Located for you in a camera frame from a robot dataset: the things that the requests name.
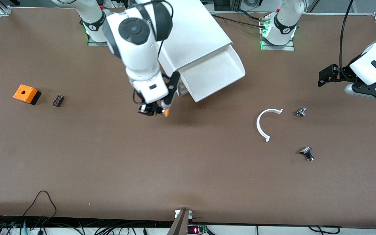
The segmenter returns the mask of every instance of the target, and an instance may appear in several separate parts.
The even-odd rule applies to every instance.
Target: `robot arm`
[[[287,44],[297,29],[297,23],[304,12],[303,0],[282,0],[279,11],[272,12],[266,18],[270,22],[264,24],[266,27],[262,36],[270,43],[277,46]]]
[[[169,109],[178,85],[178,73],[164,82],[158,62],[158,41],[167,39],[171,29],[171,15],[160,1],[112,14],[103,27],[110,51],[123,61],[130,84],[142,99],[139,113],[148,116]]]
[[[100,9],[96,0],[52,0],[59,6],[74,8],[81,17],[86,32],[95,42],[105,42],[102,32],[106,16],[111,13],[107,9]]]
[[[376,41],[343,67],[343,71],[336,64],[322,70],[318,86],[342,81],[352,82],[345,88],[347,94],[376,98]]]

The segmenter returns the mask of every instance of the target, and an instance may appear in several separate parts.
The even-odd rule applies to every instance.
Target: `c-shaped white part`
[[[276,113],[276,114],[280,115],[280,114],[282,113],[282,111],[283,111],[283,109],[281,109],[281,110],[267,109],[267,110],[263,111],[263,112],[259,115],[258,119],[256,120],[256,127],[258,128],[259,133],[260,133],[263,137],[266,138],[266,142],[269,141],[270,136],[267,135],[267,134],[265,134],[264,131],[262,131],[261,123],[260,123],[260,122],[261,122],[262,114],[264,114],[264,113]]]

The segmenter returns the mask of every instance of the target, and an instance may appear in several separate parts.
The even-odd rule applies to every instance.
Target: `brown table surface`
[[[217,19],[246,76],[199,103],[176,98],[164,118],[137,114],[123,64],[86,45],[74,10],[13,9],[0,20],[0,214],[44,189],[63,217],[171,220],[184,207],[204,222],[376,226],[376,100],[317,87],[342,20],[303,15],[295,52],[278,52]],[[343,61],[375,39],[373,17],[350,16]],[[38,105],[12,98],[20,84],[42,92]],[[256,118],[269,108],[284,111],[262,117],[266,143]],[[52,212],[42,195],[29,215]]]

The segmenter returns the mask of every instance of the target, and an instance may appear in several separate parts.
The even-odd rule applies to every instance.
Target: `orange box with black base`
[[[15,92],[14,98],[27,104],[36,105],[40,95],[41,92],[39,92],[36,88],[21,84],[18,90]]]

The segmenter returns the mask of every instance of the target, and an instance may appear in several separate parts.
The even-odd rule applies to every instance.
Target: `metal bolt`
[[[297,111],[296,113],[295,113],[295,116],[297,116],[297,117],[299,117],[299,116],[305,116],[306,115],[306,110],[307,110],[307,108],[302,108],[302,109],[300,109],[299,111]]]
[[[300,154],[305,155],[307,157],[308,162],[313,162],[314,161],[314,156],[311,155],[311,147],[306,147],[303,150],[300,151]]]

